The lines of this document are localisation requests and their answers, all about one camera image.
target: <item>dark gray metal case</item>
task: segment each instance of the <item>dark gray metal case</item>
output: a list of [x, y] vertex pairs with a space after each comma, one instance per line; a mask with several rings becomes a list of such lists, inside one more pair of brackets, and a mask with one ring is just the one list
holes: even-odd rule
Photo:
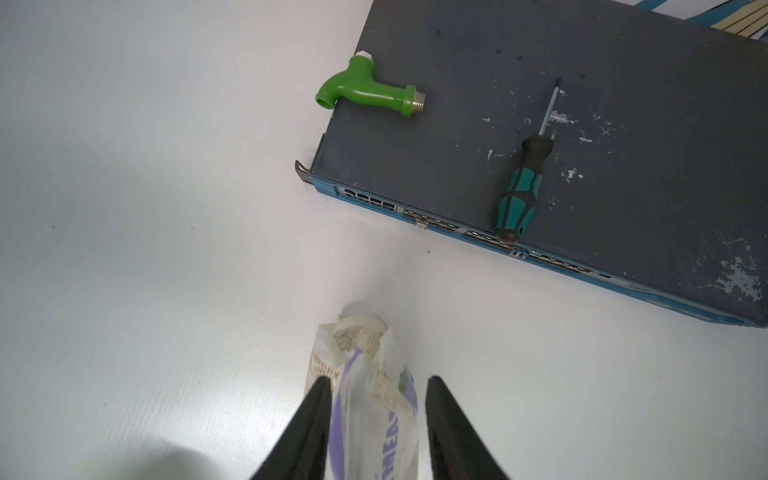
[[[357, 49], [380, 81], [424, 91], [425, 110], [340, 100], [311, 168], [319, 191], [766, 325], [767, 44], [610, 0], [375, 0]], [[561, 76], [538, 211], [505, 249], [498, 200]]]

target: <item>green plastic faucet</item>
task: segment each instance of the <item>green plastic faucet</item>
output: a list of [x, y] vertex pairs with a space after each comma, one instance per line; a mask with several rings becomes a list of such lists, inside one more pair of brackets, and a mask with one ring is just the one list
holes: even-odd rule
[[373, 80], [376, 67], [367, 51], [358, 51], [349, 59], [349, 67], [329, 78], [320, 87], [315, 100], [323, 108], [332, 110], [339, 97], [356, 104], [385, 107], [399, 111], [403, 117], [418, 115], [424, 109], [425, 95], [415, 85], [405, 88], [390, 87]]

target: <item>blue striped fabric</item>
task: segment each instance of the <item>blue striped fabric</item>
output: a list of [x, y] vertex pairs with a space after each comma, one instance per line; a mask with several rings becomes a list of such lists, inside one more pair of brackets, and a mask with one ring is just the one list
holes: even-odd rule
[[635, 4], [635, 8], [640, 8], [642, 10], [653, 10], [666, 1], [667, 0], [641, 0], [640, 3]]
[[739, 8], [742, 8], [744, 5], [750, 3], [751, 1], [752, 0], [729, 0], [728, 2], [718, 5], [715, 8], [710, 8], [704, 13], [700, 13], [699, 15], [689, 18], [688, 21], [711, 27], [720, 20], [733, 15], [739, 10]]

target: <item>teal and black handle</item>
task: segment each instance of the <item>teal and black handle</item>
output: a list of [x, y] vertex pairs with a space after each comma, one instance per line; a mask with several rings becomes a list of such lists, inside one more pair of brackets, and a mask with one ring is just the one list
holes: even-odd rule
[[533, 219], [541, 186], [541, 165], [552, 147], [552, 140], [543, 135], [533, 135], [523, 142], [523, 161], [512, 173], [498, 205], [496, 230], [501, 242], [510, 245], [517, 242]]

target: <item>white paint stain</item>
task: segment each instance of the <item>white paint stain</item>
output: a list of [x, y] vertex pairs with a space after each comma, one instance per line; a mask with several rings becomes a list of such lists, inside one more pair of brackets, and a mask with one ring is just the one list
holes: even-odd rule
[[584, 133], [584, 131], [583, 131], [583, 130], [581, 131], [581, 136], [578, 138], [578, 140], [579, 140], [581, 143], [584, 143], [584, 142], [587, 142], [588, 144], [592, 143], [592, 140], [591, 140], [591, 139], [589, 139], [589, 138], [587, 138], [587, 135]]
[[731, 240], [730, 242], [726, 242], [725, 240], [723, 240], [723, 239], [721, 238], [721, 239], [720, 239], [720, 243], [722, 243], [723, 245], [726, 245], [726, 246], [727, 246], [727, 245], [733, 245], [734, 243], [736, 243], [736, 242], [740, 242], [741, 240], [744, 240], [744, 237], [739, 237], [739, 238], [737, 238], [737, 239], [735, 239], [735, 240]]
[[734, 257], [730, 265], [723, 260], [720, 265], [730, 269], [722, 272], [716, 282], [725, 293], [732, 293], [737, 288], [752, 300], [760, 301], [763, 298], [762, 281], [756, 275], [757, 265], [752, 257], [749, 258], [749, 265], [741, 257]]
[[574, 175], [576, 174], [576, 169], [574, 168], [573, 170], [566, 170], [566, 171], [568, 172], [568, 176], [567, 176], [567, 177], [565, 177], [565, 172], [563, 172], [563, 173], [561, 174], [561, 176], [562, 176], [562, 177], [565, 177], [565, 181], [567, 181], [568, 183], [570, 183], [570, 182], [571, 182], [571, 178], [573, 178], [573, 177], [574, 177]]
[[559, 124], [575, 124], [576, 122], [578, 122], [578, 120], [571, 120], [570, 118], [568, 118], [567, 114], [562, 114], [557, 110], [552, 111], [552, 113], [549, 115], [549, 119], [552, 121], [556, 121]]

